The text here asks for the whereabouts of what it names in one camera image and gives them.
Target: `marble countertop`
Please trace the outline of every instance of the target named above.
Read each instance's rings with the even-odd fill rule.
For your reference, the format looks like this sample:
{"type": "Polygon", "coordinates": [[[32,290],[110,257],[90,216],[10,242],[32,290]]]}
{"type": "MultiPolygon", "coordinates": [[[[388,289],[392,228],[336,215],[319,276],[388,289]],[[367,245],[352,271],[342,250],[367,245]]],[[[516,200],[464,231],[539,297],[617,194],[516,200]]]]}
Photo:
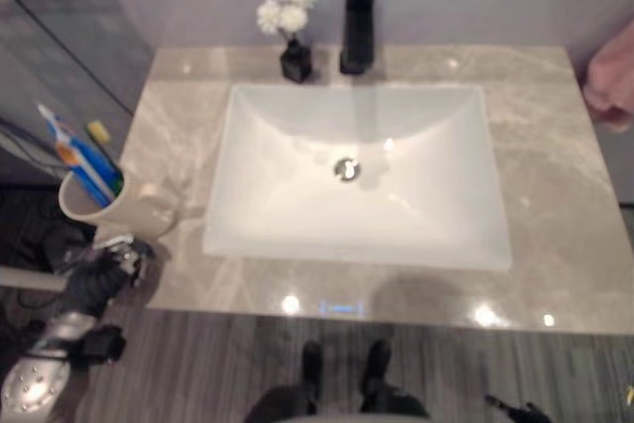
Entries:
{"type": "MultiPolygon", "coordinates": [[[[592,124],[559,48],[385,47],[366,83],[477,84],[485,95],[514,265],[470,271],[202,254],[233,82],[278,83],[280,50],[158,51],[122,157],[181,197],[158,239],[149,306],[328,319],[589,333],[634,331],[634,261],[592,124]]],[[[338,49],[318,84],[351,83],[338,49]]]]}

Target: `robotic arm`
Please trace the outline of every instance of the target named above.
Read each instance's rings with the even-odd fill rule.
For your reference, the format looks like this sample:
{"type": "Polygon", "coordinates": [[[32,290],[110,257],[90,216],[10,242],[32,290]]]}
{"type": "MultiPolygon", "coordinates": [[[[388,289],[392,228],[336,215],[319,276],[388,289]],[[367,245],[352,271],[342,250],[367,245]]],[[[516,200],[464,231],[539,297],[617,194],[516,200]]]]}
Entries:
{"type": "Polygon", "coordinates": [[[145,276],[150,247],[125,235],[95,245],[73,272],[62,310],[13,366],[2,385],[0,423],[46,422],[68,386],[71,368],[114,362],[125,348],[121,329],[95,329],[108,302],[145,276]]]}

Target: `bathroom sink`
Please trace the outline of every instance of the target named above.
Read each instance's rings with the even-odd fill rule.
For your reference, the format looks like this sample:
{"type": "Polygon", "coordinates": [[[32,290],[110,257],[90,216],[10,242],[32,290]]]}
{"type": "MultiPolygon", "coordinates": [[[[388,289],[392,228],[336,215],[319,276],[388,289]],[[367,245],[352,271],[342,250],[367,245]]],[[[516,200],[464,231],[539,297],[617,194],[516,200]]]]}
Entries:
{"type": "Polygon", "coordinates": [[[204,252],[508,269],[485,115],[476,86],[235,85],[204,252]]]}

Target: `black cable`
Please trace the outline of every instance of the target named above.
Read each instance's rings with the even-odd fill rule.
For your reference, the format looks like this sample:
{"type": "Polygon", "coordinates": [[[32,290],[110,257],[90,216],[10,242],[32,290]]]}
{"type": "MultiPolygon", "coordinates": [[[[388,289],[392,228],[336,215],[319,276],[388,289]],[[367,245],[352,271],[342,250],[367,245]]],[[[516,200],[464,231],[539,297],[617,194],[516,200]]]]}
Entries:
{"type": "Polygon", "coordinates": [[[18,141],[16,138],[14,138],[11,135],[11,133],[8,133],[7,131],[2,130],[2,127],[0,127],[0,132],[4,135],[5,138],[7,138],[16,146],[22,152],[22,154],[24,154],[27,157],[27,161],[30,161],[36,165],[39,165],[40,167],[48,167],[48,168],[58,169],[58,170],[68,170],[67,166],[53,164],[53,163],[45,163],[34,158],[33,156],[31,156],[31,153],[29,153],[29,151],[27,151],[27,149],[24,146],[22,146],[22,144],[20,144],[20,141],[18,141]]]}
{"type": "Polygon", "coordinates": [[[58,47],[60,47],[62,50],[64,50],[64,52],[70,56],[70,58],[72,60],[74,60],[77,63],[77,66],[79,66],[79,68],[81,68],[96,84],[97,86],[99,86],[104,93],[106,93],[107,96],[110,97],[110,99],[112,99],[115,104],[117,104],[117,106],[119,106],[124,112],[126,112],[128,115],[130,115],[130,117],[134,116],[134,113],[132,112],[132,110],[130,108],[128,108],[128,106],[126,106],[125,104],[123,104],[123,101],[121,101],[117,96],[115,96],[115,94],[110,91],[108,89],[108,87],[103,84],[101,82],[101,80],[97,77],[97,75],[95,73],[93,73],[90,68],[88,68],[88,66],[86,66],[83,61],[81,61],[81,59],[79,59],[79,57],[74,54],[60,39],[59,37],[54,34],[49,27],[47,27],[32,11],[31,9],[29,9],[29,7],[27,7],[21,0],[13,0],[16,4],[18,4],[18,6],[24,11],[25,14],[27,14],[27,16],[29,16],[31,18],[31,20],[33,20],[50,38],[51,40],[53,40],[53,42],[55,44],[57,44],[58,47]]]}
{"type": "Polygon", "coordinates": [[[28,303],[24,301],[24,296],[22,294],[22,292],[24,291],[24,289],[19,289],[18,290],[18,305],[20,305],[20,307],[23,307],[25,309],[28,309],[30,311],[39,311],[40,309],[44,309],[45,307],[49,307],[50,305],[52,305],[53,303],[55,303],[58,299],[59,299],[59,294],[56,294],[55,296],[47,299],[46,301],[43,302],[39,302],[37,304],[32,304],[32,303],[28,303]]]}
{"type": "Polygon", "coordinates": [[[19,139],[26,141],[33,146],[36,146],[37,148],[48,153],[49,156],[52,156],[54,158],[57,157],[55,149],[49,146],[49,143],[41,140],[37,136],[34,136],[29,131],[22,129],[20,126],[13,124],[11,121],[4,119],[2,116],[0,116],[0,126],[4,126],[5,129],[8,129],[9,132],[12,133],[14,136],[17,136],[19,139]]]}

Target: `black shoe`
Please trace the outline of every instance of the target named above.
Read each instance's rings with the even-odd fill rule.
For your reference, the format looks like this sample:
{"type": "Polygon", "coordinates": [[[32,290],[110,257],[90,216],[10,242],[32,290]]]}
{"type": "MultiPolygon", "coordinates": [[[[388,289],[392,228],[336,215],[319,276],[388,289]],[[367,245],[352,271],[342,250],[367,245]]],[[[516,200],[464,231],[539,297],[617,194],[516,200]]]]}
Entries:
{"type": "Polygon", "coordinates": [[[321,378],[324,369],[324,352],[319,344],[308,341],[301,354],[301,381],[310,399],[317,401],[321,395],[321,378]]]}
{"type": "Polygon", "coordinates": [[[387,341],[378,340],[372,344],[366,361],[364,377],[361,380],[361,393],[366,396],[370,393],[372,380],[383,380],[387,373],[389,360],[392,357],[392,349],[387,341]]]}

